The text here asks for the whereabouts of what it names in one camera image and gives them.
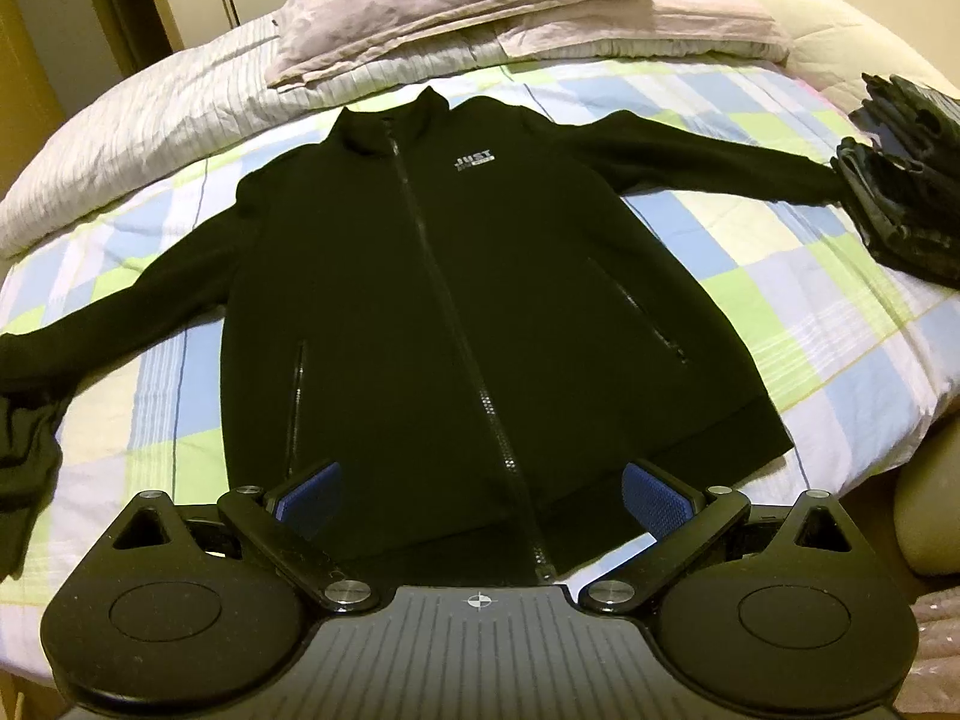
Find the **zippered pocket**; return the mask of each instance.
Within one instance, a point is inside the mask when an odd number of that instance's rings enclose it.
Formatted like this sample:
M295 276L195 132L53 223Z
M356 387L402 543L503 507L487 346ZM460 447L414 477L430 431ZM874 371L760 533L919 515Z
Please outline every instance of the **zippered pocket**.
M287 421L287 477L294 472L296 456L299 454L299 422L301 421L301 401L304 399L304 372L306 370L306 341L296 344L293 386L290 389L290 415Z
M646 306L640 303L633 295L631 295L627 288L624 287L619 281L617 281L611 274L609 274L606 269L603 269L600 264L594 260L592 257L587 257L589 263L596 269L603 279L613 287L613 290L620 296L620 299L626 303L627 308L630 309L638 319L641 319L643 324L649 328L650 332L653 333L654 337L666 348L668 349L677 360L680 361L682 365L686 365L686 352L683 351L683 346L680 346L673 338L670 338L664 329L662 329L654 321L654 317L651 316L650 312L647 311Z

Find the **blue gripper pad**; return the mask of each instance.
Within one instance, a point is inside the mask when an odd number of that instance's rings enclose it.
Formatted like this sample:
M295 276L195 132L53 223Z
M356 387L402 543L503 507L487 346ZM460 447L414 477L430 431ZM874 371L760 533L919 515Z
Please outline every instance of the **blue gripper pad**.
M343 474L331 463L283 493L274 506L274 517L295 533L312 541L336 514Z
M623 469L623 505L658 541L693 519L693 502L640 466Z

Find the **checkered bedsheet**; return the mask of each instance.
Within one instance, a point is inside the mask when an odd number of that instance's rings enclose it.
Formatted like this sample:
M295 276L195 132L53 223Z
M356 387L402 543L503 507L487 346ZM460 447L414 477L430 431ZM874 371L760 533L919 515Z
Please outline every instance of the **checkered bedsheet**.
M452 104L492 95L565 124L626 108L820 161L856 135L813 90L763 63L530 63L430 84ZM393 107L421 88L352 107ZM133 283L160 252L229 206L243 175L320 141L337 113L298 119L185 167L45 242L0 290L0 327L29 332ZM731 319L794 437L796 452L743 485L755 502L792 503L811 487L847 490L906 461L960 391L960 299L877 266L842 211L696 191L626 200ZM221 328L219 314L198 317L83 384L59 432L64 465L23 572L0 584L0 668L49 679L38 641L44 606L131 495L159 488L196 503L226 489Z

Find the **jacket collar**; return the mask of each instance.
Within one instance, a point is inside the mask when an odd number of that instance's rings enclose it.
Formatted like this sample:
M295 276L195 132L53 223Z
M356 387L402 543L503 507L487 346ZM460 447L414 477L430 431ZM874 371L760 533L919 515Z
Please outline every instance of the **jacket collar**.
M446 98L428 86L412 103L386 111L360 113L344 108L332 134L350 151L386 156L392 154L391 138L403 148L421 138L449 111Z

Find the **zip-up sweatshirt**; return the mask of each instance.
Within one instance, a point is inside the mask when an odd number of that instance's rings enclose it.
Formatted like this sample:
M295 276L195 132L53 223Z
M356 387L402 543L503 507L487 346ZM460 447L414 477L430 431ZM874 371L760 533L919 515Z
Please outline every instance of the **zip-up sweatshirt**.
M0 577L82 377L217 304L229 483L339 463L317 542L365 576L548 581L640 533L621 500L637 458L733 485L791 443L728 319L620 198L661 187L846 191L624 111L575 127L429 88L344 110L131 287L0 338Z

